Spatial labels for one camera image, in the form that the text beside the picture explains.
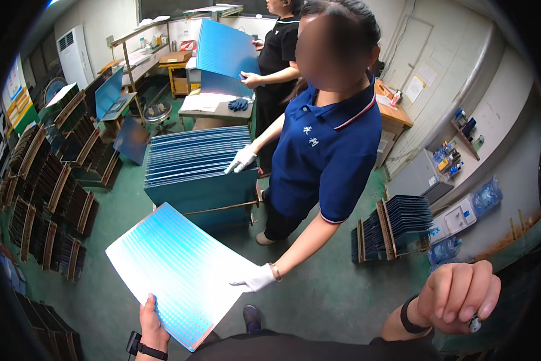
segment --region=stool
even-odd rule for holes
[[[171,128],[176,122],[164,125],[164,121],[170,119],[172,114],[172,105],[168,102],[153,104],[144,111],[144,122],[146,124],[157,124],[156,133],[151,137],[161,134],[175,133]]]

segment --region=cardboard box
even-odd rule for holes
[[[166,63],[178,63],[178,62],[187,62],[188,59],[192,56],[191,51],[176,51],[174,53],[168,53],[160,58],[161,64]]]

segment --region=shoe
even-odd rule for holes
[[[246,333],[252,335],[257,331],[260,331],[262,314],[260,310],[251,304],[246,305],[242,309],[242,318],[244,318],[244,325],[246,326]]]
[[[259,234],[257,234],[257,243],[259,245],[271,245],[274,242],[276,242],[276,241],[272,241],[272,240],[269,240],[268,238],[266,238],[264,232],[260,232]]]

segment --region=hand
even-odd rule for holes
[[[240,83],[245,84],[248,89],[254,89],[263,84],[264,79],[258,74],[245,72],[240,72],[240,74],[246,78],[241,80]]]
[[[239,277],[240,279],[229,282],[233,286],[242,286],[244,292],[258,292],[267,285],[270,285],[276,278],[269,264],[264,264],[258,268],[245,272]]]
[[[233,169],[235,173],[243,170],[244,167],[252,163],[257,158],[255,152],[256,149],[252,144],[239,150],[238,153],[236,153],[235,158],[232,160],[232,163],[224,171],[224,174],[230,173]]]
[[[263,47],[265,47],[265,42],[260,39],[252,40],[252,44],[254,44],[256,51],[260,51]]]
[[[414,312],[409,305],[407,314],[411,322],[432,325],[447,335],[470,333],[467,322],[477,310],[479,320],[489,317],[500,292],[501,280],[490,262],[444,264],[429,276]]]
[[[154,311],[155,304],[156,298],[152,293],[149,293],[144,307],[140,305],[140,326],[142,327],[142,339],[140,343],[155,350],[168,352],[170,334],[160,325],[160,321]]]

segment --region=polo shirt collar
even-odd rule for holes
[[[324,107],[312,106],[317,89],[309,84],[308,96],[305,100],[310,104],[309,108],[316,117],[322,117],[333,129],[338,130],[349,125],[373,107],[375,104],[374,84],[375,78],[373,77],[370,85],[360,93],[342,102]]]

